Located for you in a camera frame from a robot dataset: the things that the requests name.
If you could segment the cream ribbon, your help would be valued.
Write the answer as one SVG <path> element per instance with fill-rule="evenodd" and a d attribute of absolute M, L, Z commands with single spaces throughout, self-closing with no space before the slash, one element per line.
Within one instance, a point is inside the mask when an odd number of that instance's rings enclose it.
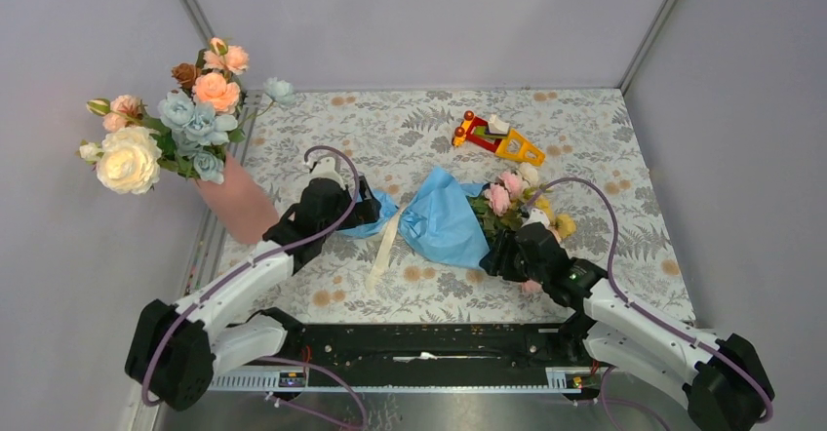
<path fill-rule="evenodd" d="M 400 207 L 396 214 L 392 216 L 384 226 L 380 245 L 374 259 L 374 264 L 366 278 L 366 289 L 371 294 L 375 292 L 375 287 L 389 267 L 390 252 L 393 248 L 396 235 L 398 234 L 398 226 L 402 212 L 406 208 L 407 205 Z"/>

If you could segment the blue paper bouquet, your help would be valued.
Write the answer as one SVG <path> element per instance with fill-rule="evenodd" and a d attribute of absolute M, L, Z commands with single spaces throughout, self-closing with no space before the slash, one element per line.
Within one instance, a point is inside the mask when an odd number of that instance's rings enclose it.
<path fill-rule="evenodd" d="M 538 169 L 529 163 L 485 183 L 462 183 L 436 168 L 406 205 L 397 206 L 383 192 L 375 198 L 376 222 L 339 232 L 368 239 L 388 230 L 416 254 L 458 267 L 490 270 L 499 260 L 516 257 L 515 236 L 527 223 L 541 223 L 559 240 L 576 230 L 569 215 L 553 212 L 540 190 Z"/>

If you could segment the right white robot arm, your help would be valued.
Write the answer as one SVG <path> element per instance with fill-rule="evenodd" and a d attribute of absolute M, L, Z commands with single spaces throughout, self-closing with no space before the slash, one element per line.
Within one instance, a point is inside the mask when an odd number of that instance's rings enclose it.
<path fill-rule="evenodd" d="M 606 269 L 568 255 L 540 212 L 499 231 L 480 265 L 507 281 L 536 282 L 572 309 L 559 339 L 569 363 L 592 358 L 633 374 L 700 430 L 750 430 L 769 419 L 774 391 L 748 339 L 697 329 L 621 290 Z"/>

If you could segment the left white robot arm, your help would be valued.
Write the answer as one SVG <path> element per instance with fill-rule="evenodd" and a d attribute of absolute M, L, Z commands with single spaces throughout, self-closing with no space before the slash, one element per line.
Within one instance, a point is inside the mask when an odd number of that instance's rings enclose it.
<path fill-rule="evenodd" d="M 259 294 L 319 256 L 334 231 L 374 223 L 380 210 L 361 173 L 349 187 L 335 158 L 312 164 L 299 201 L 263 233 L 244 261 L 174 303 L 155 299 L 142 309 L 125 373 L 140 384 L 144 402 L 184 411 L 218 375 L 266 356 L 281 364 L 296 360 L 303 342 L 299 333 L 263 313 L 241 324 L 234 319 Z"/>

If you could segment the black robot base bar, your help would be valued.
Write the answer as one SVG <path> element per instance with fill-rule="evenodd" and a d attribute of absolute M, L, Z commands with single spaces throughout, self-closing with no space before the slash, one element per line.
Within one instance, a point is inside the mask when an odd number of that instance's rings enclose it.
<path fill-rule="evenodd" d="M 300 361 L 304 369 L 475 361 L 596 374 L 606 367 L 566 324 L 306 324 L 279 308 L 263 314 L 286 328 L 278 357 Z"/>

